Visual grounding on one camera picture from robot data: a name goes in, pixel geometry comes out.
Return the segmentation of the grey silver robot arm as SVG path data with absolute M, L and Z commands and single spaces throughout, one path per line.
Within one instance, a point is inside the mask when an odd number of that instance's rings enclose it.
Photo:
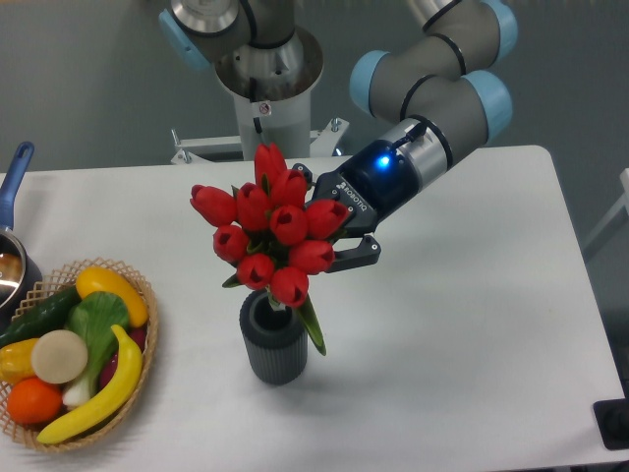
M 490 67 L 515 45 L 518 27 L 499 1 L 414 1 L 423 39 L 400 54 L 372 51 L 355 65 L 354 103 L 390 124 L 380 139 L 321 175 L 316 199 L 352 212 L 358 247 L 339 271 L 376 263 L 376 227 L 510 122 L 512 100 Z M 191 68 L 212 68 L 232 95 L 245 159 L 260 144 L 290 158 L 314 153 L 311 93 L 323 69 L 317 40 L 295 22 L 291 1 L 171 1 L 164 36 Z

